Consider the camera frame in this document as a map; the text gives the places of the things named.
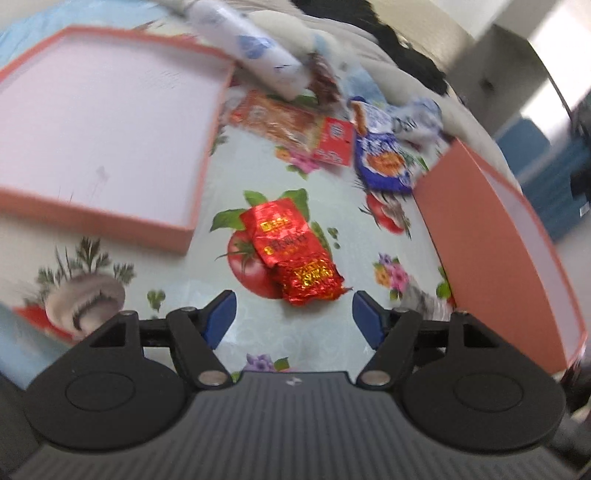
pink box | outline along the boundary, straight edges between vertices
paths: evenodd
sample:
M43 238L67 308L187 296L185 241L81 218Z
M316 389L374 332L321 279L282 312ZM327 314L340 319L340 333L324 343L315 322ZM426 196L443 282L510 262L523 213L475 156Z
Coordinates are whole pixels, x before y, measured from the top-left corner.
M0 72L0 210L186 253L233 70L182 38L42 41Z
M568 368L587 332L527 199L461 142L420 180L414 196L459 309L548 373Z

blue snack bag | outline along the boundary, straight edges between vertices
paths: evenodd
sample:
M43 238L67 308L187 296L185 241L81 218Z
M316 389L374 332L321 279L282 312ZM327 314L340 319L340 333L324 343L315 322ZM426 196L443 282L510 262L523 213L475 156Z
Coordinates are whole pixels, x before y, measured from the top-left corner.
M371 190L411 193L427 166L392 133L391 117L355 98L350 103L356 129L355 167Z

purple flower print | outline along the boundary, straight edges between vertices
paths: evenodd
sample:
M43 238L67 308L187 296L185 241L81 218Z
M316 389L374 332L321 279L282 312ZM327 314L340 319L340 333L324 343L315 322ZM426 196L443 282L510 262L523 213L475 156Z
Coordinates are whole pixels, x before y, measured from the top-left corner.
M275 366L269 355L254 356L246 354L246 365L243 368L247 372L275 372Z
M408 285L408 274L400 264L391 264L386 266L386 271L390 276L390 288L399 293L403 293Z
M384 267L386 265L392 265L392 257L388 254L379 254L379 263Z

pink flower print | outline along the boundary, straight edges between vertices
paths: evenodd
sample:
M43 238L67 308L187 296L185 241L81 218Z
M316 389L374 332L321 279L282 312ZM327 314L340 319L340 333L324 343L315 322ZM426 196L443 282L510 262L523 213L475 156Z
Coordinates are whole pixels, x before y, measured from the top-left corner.
M298 167L304 173L310 173L314 170L319 170L320 166L311 158L301 153L290 151L291 160L290 163Z
M403 293L408 285L408 274L400 264L386 265L386 270L390 276L390 288Z

ribbed black surface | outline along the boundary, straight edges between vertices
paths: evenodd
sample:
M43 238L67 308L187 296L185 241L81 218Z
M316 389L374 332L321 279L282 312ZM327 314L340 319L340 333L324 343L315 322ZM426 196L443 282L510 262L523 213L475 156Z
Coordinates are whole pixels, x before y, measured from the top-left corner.
M245 373L199 394L167 433L141 447L78 455L45 446L15 480L571 480L539 447L486 457L416 431L385 393L346 374Z

